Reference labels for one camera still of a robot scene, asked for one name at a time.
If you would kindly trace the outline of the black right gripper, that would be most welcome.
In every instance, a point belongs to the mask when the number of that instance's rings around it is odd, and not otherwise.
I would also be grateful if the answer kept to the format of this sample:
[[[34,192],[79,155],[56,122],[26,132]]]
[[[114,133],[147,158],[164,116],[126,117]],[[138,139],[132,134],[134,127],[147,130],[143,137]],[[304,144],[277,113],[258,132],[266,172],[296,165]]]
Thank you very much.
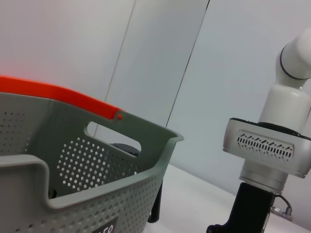
[[[262,233],[276,195],[247,183],[238,189],[228,221],[206,233]]]

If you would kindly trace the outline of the grey perforated storage basket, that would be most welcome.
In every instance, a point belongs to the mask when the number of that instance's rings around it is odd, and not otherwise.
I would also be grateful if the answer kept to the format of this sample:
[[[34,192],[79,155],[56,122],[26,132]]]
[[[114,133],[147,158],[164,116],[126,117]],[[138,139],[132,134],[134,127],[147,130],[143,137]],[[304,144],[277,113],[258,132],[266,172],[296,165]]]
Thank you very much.
[[[121,114],[0,93],[0,233],[143,233],[183,137]]]

